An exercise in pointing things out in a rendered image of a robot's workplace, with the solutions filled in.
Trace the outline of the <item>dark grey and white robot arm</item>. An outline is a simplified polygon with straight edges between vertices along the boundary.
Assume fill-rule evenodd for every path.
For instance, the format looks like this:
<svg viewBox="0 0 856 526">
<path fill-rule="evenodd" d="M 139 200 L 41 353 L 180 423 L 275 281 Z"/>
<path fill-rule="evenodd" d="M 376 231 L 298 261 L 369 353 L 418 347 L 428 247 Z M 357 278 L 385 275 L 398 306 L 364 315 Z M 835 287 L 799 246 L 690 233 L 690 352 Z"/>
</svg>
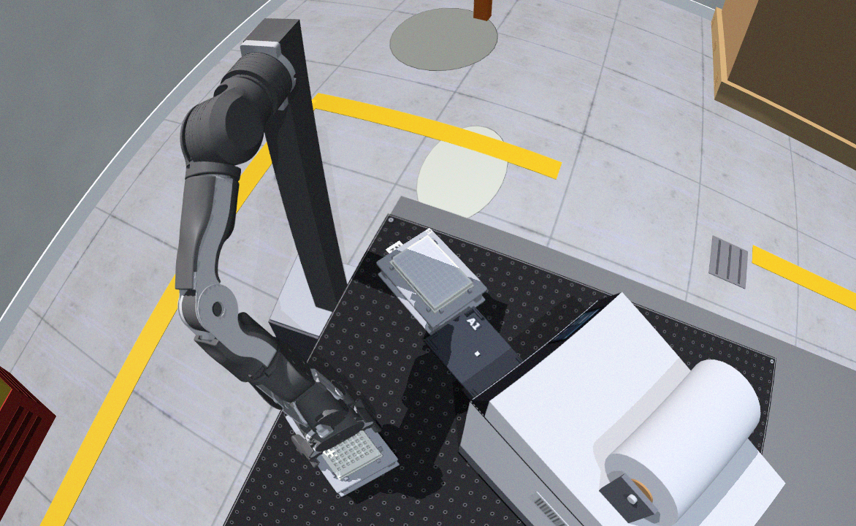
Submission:
<svg viewBox="0 0 856 526">
<path fill-rule="evenodd" d="M 245 40 L 240 51 L 213 99 L 195 104 L 180 129 L 186 176 L 175 259 L 177 310 L 207 355 L 250 382 L 273 408 L 325 438 L 348 415 L 339 402 L 343 393 L 290 344 L 250 314 L 238 313 L 237 298 L 218 277 L 222 244 L 237 218 L 241 169 L 235 164 L 253 159 L 265 124 L 285 110 L 297 84 L 278 41 Z"/>
</svg>

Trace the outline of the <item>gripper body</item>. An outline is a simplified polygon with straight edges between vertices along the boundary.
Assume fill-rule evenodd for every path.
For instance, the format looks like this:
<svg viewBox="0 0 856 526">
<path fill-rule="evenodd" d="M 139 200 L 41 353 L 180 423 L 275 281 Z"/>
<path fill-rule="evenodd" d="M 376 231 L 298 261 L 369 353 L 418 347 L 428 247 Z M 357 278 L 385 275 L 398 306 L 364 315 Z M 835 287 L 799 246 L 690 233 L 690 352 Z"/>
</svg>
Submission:
<svg viewBox="0 0 856 526">
<path fill-rule="evenodd" d="M 305 427 L 304 425 L 295 422 L 302 435 L 307 439 L 309 446 L 314 447 L 316 443 L 318 444 L 315 447 L 316 451 L 326 451 L 331 449 L 331 447 L 339 445 L 339 443 L 342 443 L 358 432 L 361 432 L 364 427 L 364 422 L 360 421 L 360 416 L 358 416 L 354 410 L 356 402 L 354 397 L 349 394 L 347 387 L 345 387 L 341 381 L 332 381 L 332 385 L 336 386 L 339 389 L 339 392 L 343 393 L 344 400 L 339 399 L 339 402 L 343 404 L 344 409 L 348 412 L 348 415 L 345 417 L 343 422 L 332 428 L 334 432 L 330 433 L 326 438 L 321 438 L 320 434 L 313 432 L 309 425 L 308 427 Z"/>
</svg>

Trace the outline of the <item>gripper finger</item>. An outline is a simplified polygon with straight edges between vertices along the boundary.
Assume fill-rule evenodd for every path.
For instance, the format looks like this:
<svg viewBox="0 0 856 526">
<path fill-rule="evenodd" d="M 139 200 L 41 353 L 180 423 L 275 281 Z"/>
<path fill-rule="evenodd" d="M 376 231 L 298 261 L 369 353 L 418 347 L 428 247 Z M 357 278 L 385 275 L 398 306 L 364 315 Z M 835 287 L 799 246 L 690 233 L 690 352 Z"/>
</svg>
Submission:
<svg viewBox="0 0 856 526">
<path fill-rule="evenodd" d="M 377 422 L 375 421 L 375 414 L 372 412 L 367 402 L 362 399 L 362 397 L 359 397 L 359 399 L 356 400 L 355 407 L 357 415 L 361 417 L 360 421 L 364 422 L 362 432 L 364 432 L 366 429 L 369 429 L 369 427 L 372 427 L 373 432 L 381 432 L 381 428 L 377 425 Z"/>
<path fill-rule="evenodd" d="M 300 451 L 300 454 L 302 455 L 302 457 L 307 457 L 309 462 L 313 465 L 313 468 L 317 468 L 318 464 L 320 464 L 320 463 L 317 462 L 315 457 L 318 457 L 324 453 L 323 451 L 317 452 L 315 450 L 315 447 L 318 444 L 316 443 L 316 445 L 314 447 L 309 446 L 307 439 L 302 438 L 302 436 L 300 434 L 292 435 L 291 440 L 292 440 L 292 443 L 294 443 L 294 445 L 297 447 L 298 451 Z"/>
</svg>

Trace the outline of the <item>white roll of foil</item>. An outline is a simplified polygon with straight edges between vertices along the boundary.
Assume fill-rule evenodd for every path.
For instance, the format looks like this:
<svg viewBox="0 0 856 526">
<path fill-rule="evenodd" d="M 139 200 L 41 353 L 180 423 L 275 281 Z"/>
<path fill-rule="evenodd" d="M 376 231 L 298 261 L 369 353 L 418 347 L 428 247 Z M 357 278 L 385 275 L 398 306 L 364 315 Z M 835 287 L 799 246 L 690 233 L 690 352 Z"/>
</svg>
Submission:
<svg viewBox="0 0 856 526">
<path fill-rule="evenodd" d="M 706 359 L 606 457 L 606 477 L 612 482 L 626 473 L 640 481 L 659 510 L 643 519 L 672 526 L 741 449 L 760 413 L 743 374 Z"/>
</svg>

